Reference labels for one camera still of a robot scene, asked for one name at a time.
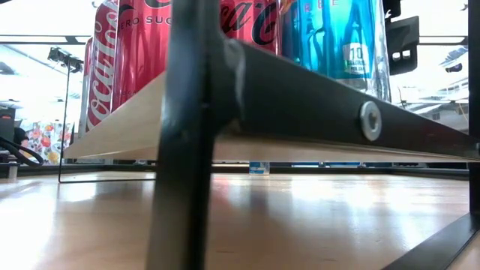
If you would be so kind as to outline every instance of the colorful poster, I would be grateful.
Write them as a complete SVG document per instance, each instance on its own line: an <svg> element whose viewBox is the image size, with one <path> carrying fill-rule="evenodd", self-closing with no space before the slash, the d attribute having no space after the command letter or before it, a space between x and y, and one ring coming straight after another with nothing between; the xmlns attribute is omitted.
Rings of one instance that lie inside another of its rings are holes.
<svg viewBox="0 0 480 270"><path fill-rule="evenodd" d="M72 127L74 123L67 123L65 128L64 147L70 145ZM28 148L38 153L46 165L60 163L60 149L62 147L63 124L58 121L23 121L20 127L26 132Z"/></svg>

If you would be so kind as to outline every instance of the round bolt head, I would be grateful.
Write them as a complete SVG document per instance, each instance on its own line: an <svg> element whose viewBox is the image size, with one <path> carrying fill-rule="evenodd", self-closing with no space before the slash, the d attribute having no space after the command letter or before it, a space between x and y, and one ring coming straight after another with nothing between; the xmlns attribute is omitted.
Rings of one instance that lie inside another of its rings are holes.
<svg viewBox="0 0 480 270"><path fill-rule="evenodd" d="M368 140L373 142L380 137L382 132L382 114L373 101L367 101L361 105L360 126L361 132Z"/></svg>

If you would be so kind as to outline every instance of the red soda can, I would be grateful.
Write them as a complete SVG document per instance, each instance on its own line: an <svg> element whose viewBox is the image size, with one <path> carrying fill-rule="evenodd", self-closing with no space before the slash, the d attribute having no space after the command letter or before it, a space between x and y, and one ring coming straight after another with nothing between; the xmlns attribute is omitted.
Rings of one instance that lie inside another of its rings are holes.
<svg viewBox="0 0 480 270"><path fill-rule="evenodd" d="M117 0L106 0L95 14L95 32L91 48L92 70L86 131L110 115L117 31Z"/></svg>
<svg viewBox="0 0 480 270"><path fill-rule="evenodd" d="M78 127L79 138L86 132L87 105L89 103L90 76L92 74L92 43L93 37L90 37L85 44L85 57L83 58L82 107L80 109Z"/></svg>
<svg viewBox="0 0 480 270"><path fill-rule="evenodd" d="M167 68L172 2L120 0L112 111Z"/></svg>
<svg viewBox="0 0 480 270"><path fill-rule="evenodd" d="M281 54L280 0L221 0L220 27L228 38Z"/></svg>

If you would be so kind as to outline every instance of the black display stand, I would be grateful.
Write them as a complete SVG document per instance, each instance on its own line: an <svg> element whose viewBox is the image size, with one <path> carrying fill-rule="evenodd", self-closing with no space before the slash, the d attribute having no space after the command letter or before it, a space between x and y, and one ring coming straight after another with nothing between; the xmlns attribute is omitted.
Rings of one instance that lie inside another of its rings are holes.
<svg viewBox="0 0 480 270"><path fill-rule="evenodd" d="M480 158L480 141L471 136L227 40L218 27L218 6L218 1L207 0L173 2L166 94L163 106L158 104L163 110L161 162L148 270L204 268L212 151L215 137L225 130L245 137L326 143L347 151L416 153L425 161L432 155ZM470 33L475 33L479 15L480 3L469 1ZM470 132L476 137L480 137L479 39L469 36ZM378 137L362 129L359 112L369 102L381 112L381 119L373 120L382 125ZM470 166L471 212L385 269L449 266L480 228L479 173L476 164Z"/></svg>

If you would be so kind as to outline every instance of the person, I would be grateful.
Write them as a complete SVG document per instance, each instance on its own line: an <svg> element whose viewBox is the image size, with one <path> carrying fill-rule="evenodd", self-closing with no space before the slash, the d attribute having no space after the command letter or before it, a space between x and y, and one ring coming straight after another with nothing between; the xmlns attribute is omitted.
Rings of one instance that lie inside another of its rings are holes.
<svg viewBox="0 0 480 270"><path fill-rule="evenodd" d="M23 147L29 147L29 137L27 136L27 133L20 127L15 127L13 142Z"/></svg>

